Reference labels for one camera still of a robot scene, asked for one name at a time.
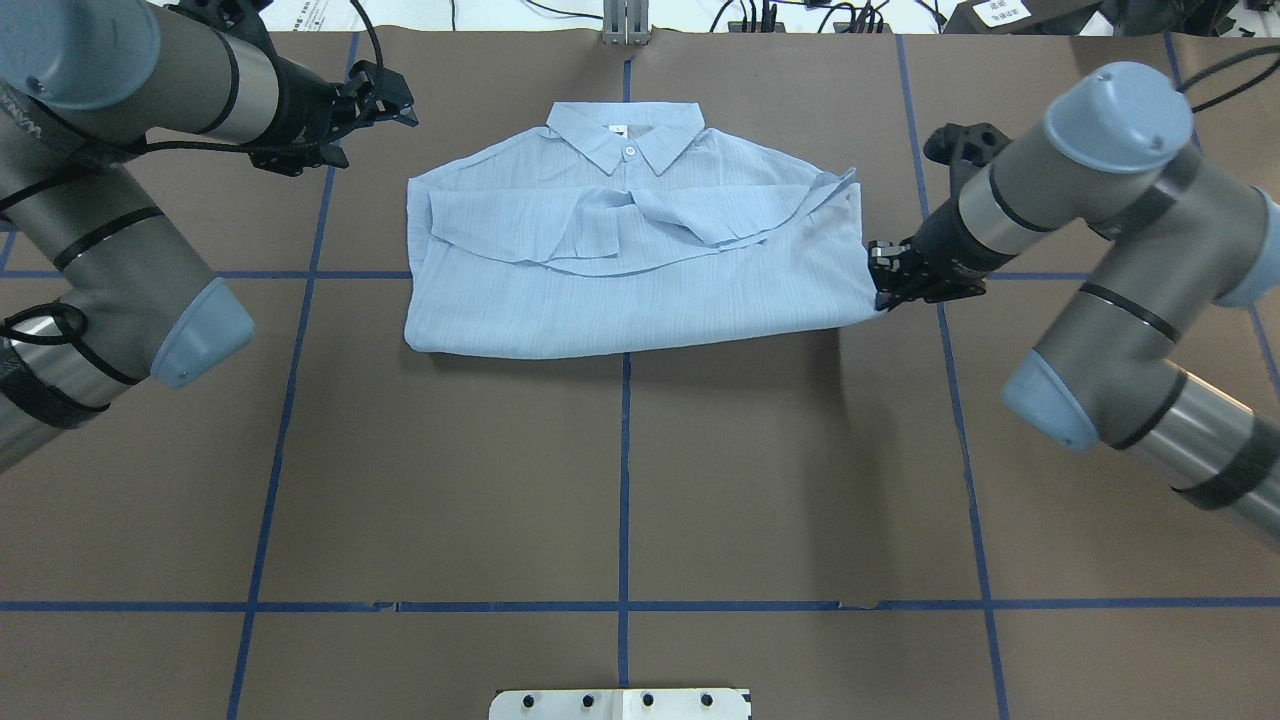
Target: light blue shirt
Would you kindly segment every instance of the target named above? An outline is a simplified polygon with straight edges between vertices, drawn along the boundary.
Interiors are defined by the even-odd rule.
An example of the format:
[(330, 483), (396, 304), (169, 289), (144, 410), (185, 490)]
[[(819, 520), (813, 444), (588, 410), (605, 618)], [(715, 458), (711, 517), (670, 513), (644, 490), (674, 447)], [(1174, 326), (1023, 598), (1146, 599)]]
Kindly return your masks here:
[(557, 102), (408, 183), (404, 340), (575, 357), (876, 314), (850, 170), (707, 128), (692, 104)]

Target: light blue joint cap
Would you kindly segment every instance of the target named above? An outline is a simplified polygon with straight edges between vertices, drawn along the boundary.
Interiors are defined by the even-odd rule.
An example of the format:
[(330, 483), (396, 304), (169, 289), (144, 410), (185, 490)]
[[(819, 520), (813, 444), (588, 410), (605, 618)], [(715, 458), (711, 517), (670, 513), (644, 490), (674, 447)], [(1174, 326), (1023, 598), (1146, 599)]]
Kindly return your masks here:
[(1075, 452), (1098, 445), (1098, 430), (1052, 366), (1032, 350), (1001, 391), (1015, 415)]
[(1105, 173), (1144, 173), (1192, 138), (1192, 109), (1169, 78), (1140, 63), (1098, 68), (1044, 114), (1048, 141), (1071, 160)]
[(1262, 300), (1267, 292), (1280, 284), (1280, 208), (1262, 188), (1254, 187), (1267, 202), (1267, 237), (1262, 241), (1262, 251), (1253, 266), (1244, 274), (1240, 284), (1213, 301), (1222, 307), (1243, 307)]
[(253, 340), (248, 316), (227, 281), (216, 278), (183, 310), (151, 361), (151, 377), (179, 388)]
[(3, 0), (0, 78), (52, 108), (110, 108), (155, 72), (151, 13), (143, 0)]

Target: shirt collar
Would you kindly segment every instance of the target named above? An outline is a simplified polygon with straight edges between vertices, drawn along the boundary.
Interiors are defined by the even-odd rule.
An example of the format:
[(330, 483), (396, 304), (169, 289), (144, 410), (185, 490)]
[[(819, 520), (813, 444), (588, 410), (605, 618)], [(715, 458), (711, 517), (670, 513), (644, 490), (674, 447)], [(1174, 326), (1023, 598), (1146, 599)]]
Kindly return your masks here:
[[(609, 131), (608, 126), (614, 124), (653, 129), (627, 140)], [(660, 176), (707, 124), (694, 102), (556, 102), (547, 127), (611, 176), (618, 169), (627, 145), (635, 145), (653, 172)]]

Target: folded shirt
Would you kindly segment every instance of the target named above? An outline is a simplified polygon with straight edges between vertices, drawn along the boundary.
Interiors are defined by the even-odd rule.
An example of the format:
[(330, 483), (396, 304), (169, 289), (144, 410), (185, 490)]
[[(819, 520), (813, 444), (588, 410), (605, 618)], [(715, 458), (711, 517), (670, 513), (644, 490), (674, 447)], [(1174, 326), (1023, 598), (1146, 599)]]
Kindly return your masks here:
[(707, 128), (694, 104), (557, 102), (408, 183), (420, 351), (549, 359), (876, 314), (854, 172)]

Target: gray clamp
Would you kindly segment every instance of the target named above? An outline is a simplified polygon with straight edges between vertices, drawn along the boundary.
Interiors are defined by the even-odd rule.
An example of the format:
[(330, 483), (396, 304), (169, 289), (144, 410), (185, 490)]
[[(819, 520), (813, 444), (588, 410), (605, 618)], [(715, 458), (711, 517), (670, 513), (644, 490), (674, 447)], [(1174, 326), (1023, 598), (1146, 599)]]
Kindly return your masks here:
[(604, 0), (605, 45), (649, 45), (649, 0)]

